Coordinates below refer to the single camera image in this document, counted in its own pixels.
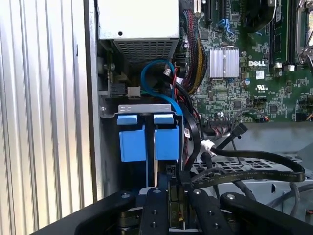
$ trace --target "white cable tie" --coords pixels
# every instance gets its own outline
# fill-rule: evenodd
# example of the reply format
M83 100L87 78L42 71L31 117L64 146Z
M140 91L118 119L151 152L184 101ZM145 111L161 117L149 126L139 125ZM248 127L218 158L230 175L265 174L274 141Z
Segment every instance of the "white cable tie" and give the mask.
M209 153L211 157L217 156L215 153L211 151L211 149L215 147L215 144L211 140L201 141L201 147L205 152Z

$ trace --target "red wire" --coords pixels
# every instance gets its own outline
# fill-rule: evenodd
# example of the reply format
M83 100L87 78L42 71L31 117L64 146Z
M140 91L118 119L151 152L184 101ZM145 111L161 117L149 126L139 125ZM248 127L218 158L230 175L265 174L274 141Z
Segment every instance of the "red wire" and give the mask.
M175 96L175 99L177 99L177 89L176 89L176 86L175 86L175 84L176 84L176 78L177 78L177 75L176 75L177 71L178 71L178 69L175 68L175 74L174 74L174 78L173 78L173 89L174 89L174 96Z

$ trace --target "capacitor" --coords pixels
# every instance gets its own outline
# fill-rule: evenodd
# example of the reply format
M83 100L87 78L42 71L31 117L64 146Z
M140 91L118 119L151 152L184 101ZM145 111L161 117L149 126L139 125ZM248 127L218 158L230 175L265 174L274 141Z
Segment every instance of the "capacitor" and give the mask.
M222 117L224 116L224 113L223 113L222 111L217 112L217 116L218 116L219 118L222 118Z
M251 81L249 78L246 78L245 80L243 80L243 86L244 87L248 87L250 85Z
M188 40L184 40L184 42L183 42L183 47L186 48L186 49L189 47L189 42L188 42Z
M246 52L246 51L242 51L242 52L241 52L241 55L242 55L243 57L246 57L247 52Z

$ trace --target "corrugated metal panel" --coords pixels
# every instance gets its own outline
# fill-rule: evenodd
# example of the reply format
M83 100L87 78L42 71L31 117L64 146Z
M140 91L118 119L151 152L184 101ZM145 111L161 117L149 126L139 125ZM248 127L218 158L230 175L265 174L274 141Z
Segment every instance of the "corrugated metal panel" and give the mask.
M0 235L93 202L83 0L1 0Z

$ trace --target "white label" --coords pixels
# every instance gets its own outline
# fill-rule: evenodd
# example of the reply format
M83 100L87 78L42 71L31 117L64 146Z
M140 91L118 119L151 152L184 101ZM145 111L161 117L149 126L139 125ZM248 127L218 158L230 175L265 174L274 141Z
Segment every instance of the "white label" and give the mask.
M282 19L282 6L278 6L276 9L276 22Z
M256 71L255 72L255 77L256 79L264 79L265 78L265 75L264 75L264 71Z
M180 77L177 77L177 78L176 78L176 82L179 83L179 84L182 84L183 80L184 80L184 79L183 79L183 78L180 78Z
M268 87L265 87L264 85L257 85L255 88L256 91L268 91Z
M260 67L265 67L266 66L266 64L265 64L265 61L264 60L259 60L259 61L251 61L251 60L249 60L249 66L250 67L253 67L253 66L260 66Z
M186 136L187 138L190 138L190 131L189 131L189 129L185 128L184 134L185 134L185 136Z

